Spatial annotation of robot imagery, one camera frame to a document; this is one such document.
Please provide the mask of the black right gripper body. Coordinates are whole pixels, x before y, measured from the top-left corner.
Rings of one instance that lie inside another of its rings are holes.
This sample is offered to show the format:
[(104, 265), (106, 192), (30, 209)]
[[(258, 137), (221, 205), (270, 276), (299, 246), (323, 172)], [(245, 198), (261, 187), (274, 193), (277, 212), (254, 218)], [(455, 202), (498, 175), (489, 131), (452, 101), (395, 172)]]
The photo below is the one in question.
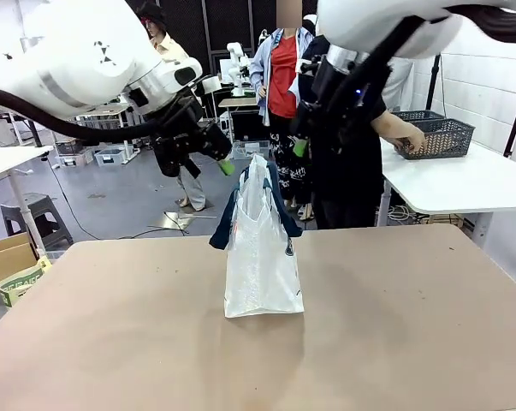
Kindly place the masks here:
[(324, 137), (337, 150), (370, 120), (386, 83), (386, 60), (369, 55), (361, 62), (344, 58), (336, 66), (327, 55), (315, 55), (300, 64), (300, 78), (311, 79), (311, 96), (298, 106), (298, 136)]

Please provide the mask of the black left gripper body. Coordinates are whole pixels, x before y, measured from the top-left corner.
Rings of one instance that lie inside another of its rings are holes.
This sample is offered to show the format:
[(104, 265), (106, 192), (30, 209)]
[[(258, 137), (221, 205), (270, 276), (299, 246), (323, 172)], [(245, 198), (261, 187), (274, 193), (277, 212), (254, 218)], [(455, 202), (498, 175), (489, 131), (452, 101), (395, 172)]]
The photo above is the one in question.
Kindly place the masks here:
[(177, 177), (186, 159), (201, 152), (206, 128), (206, 123), (200, 121), (202, 115), (202, 106), (193, 96), (176, 98), (151, 114), (159, 125), (151, 136), (151, 147), (165, 176)]

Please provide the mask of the person's hand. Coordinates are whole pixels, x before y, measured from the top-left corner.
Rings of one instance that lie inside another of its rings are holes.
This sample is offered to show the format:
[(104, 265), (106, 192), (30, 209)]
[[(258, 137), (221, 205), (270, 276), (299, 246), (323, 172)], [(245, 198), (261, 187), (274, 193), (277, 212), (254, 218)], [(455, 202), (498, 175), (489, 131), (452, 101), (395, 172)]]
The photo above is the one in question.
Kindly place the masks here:
[(424, 132), (412, 124), (404, 127), (396, 139), (400, 142), (401, 147), (410, 154), (418, 153), (427, 146)]

